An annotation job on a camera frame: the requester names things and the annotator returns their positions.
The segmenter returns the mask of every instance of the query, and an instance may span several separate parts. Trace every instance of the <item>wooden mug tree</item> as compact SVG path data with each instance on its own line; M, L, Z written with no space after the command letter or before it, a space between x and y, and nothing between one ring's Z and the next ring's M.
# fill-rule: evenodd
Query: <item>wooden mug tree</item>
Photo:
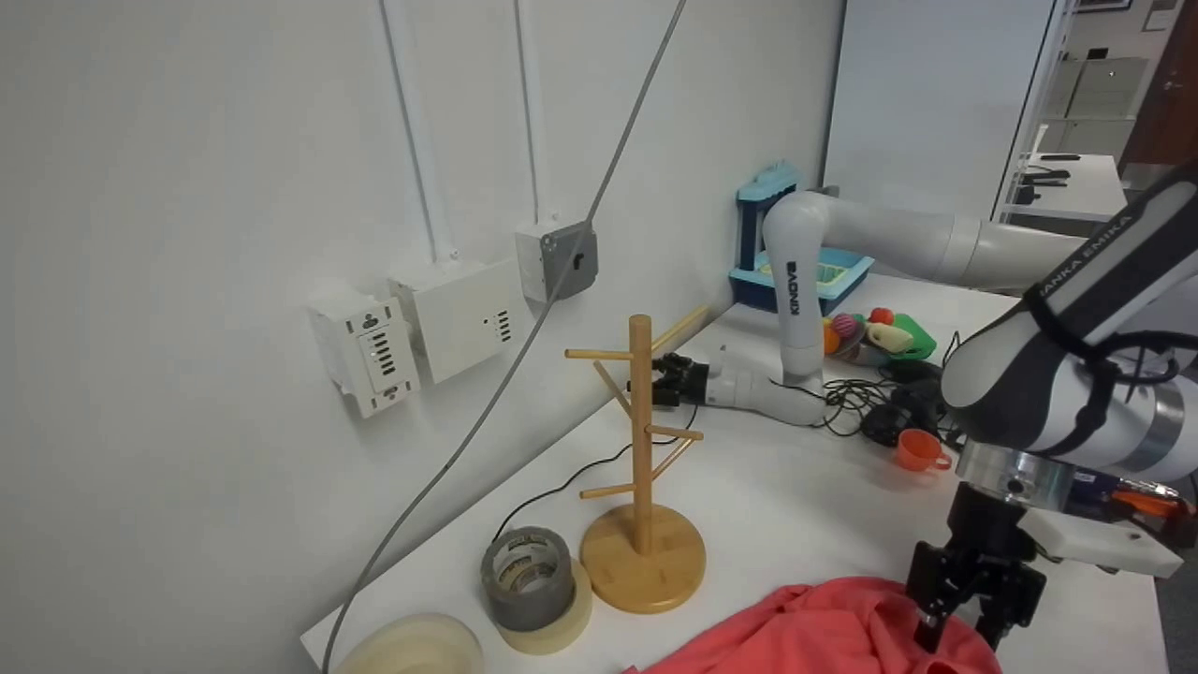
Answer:
M652 424L652 361L670 353L682 332L694 332L708 313L688 313L667 338L652 341L652 317L630 317L630 353L569 348L567 361L591 361L614 402L634 419L634 482L596 486L584 499L634 493L634 507L619 507L591 519L579 543L579 564L591 577L596 595L630 614L659 614L684 604L708 570L705 537L673 511L652 502L652 482L705 434ZM603 361L627 361L634 392L627 392Z

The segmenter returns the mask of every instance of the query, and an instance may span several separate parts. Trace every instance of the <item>white device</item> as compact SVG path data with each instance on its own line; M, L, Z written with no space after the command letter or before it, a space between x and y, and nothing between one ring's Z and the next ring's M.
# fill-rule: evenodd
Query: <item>white device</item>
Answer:
M783 387L783 372L760 372L755 362L742 362L735 353L713 367L705 406L755 413L791 428L814 428L823 419L821 398L800 387Z
M542 227L517 227L521 288L532 305L569 301L599 277L599 241L584 215L548 215Z
M312 326L342 398L365 419L410 402L421 390L410 323L398 301L336 295L312 306Z
M527 331L527 306L511 257L435 267L390 280L390 291L417 326L417 353L430 383L450 383L494 361Z
M1031 511L1019 528L1032 537L1050 558L1152 577L1171 577L1175 570L1183 570L1183 558L1175 551L1162 548L1132 519L1100 524L1055 511Z
M1022 291L1083 246L1078 237L981 216L875 209L816 191L783 197L769 215L769 227L798 227L805 241L871 253L883 270L992 291Z
M823 373L823 313L821 313L821 227L785 227L765 221L765 246L770 253L778 326L783 326L783 387L814 387Z

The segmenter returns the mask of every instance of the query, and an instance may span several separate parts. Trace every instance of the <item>white wall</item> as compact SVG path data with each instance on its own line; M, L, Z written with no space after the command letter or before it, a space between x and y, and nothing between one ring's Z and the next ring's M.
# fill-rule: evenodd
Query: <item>white wall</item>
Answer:
M462 253L532 216L511 5L403 0ZM667 0L532 0L548 206L584 209ZM816 171L840 0L698 0L554 313L411 548L599 406L562 345L724 305L728 196ZM502 362L352 424L305 306L430 257L375 0L0 5L0 670L291 674Z
M851 0L826 185L866 206L992 216L1050 0Z

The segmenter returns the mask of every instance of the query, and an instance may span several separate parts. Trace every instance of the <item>wall outlet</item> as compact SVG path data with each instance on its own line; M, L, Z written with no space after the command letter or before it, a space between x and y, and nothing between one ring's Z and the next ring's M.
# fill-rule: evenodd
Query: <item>wall outlet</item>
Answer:
M336 295L312 306L312 326L333 387L356 402L365 419L421 390L410 323L398 301Z
M457 263L390 280L417 326L417 353L430 383L450 383L488 362L527 331L512 263Z
M521 227L517 233L521 288L532 305L548 305L567 275L558 301L569 301L599 277L599 241L588 221Z

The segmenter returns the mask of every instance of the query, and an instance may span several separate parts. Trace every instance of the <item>table surface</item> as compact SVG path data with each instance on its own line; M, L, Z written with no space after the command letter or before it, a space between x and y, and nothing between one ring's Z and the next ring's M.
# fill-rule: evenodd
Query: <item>table surface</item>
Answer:
M880 277L871 275L845 312L898 306L919 313L940 348L950 332L972 332L1010 306L1002 295ZM694 357L737 353L778 367L776 313L735 306L688 341ZM498 519L579 466L614 454L630 419L608 406L512 478L494 486L421 551L386 570L352 605L336 650L352 650L375 628L411 614L455 614L472 625L491 670L588 670L619 674L648 668L720 619L755 604L778 585L821 585L833 577L908 579L919 541L944 543L954 477L908 477L866 437L798 432L748 413L702 407L694 447L659 482L654 502L684 513L708 543L702 593L670 614L622 614L596 598L584 637L558 654L517 654L494 632L481 598L481 558ZM588 472L577 486L627 482L630 466ZM622 507L579 502L577 491L524 511L512 524L542 524L573 548L579 533ZM1157 588L1148 577L1100 573L1091 564L1044 564L1050 588L1031 628L1000 645L1010 674L1138 670L1163 674ZM317 658L333 619L305 632Z
M1032 155L1031 164L1069 169L1069 189L1039 189L1040 197L1031 206L1010 206L1010 215L1105 224L1126 206L1113 155L1083 155L1078 162L1040 162Z

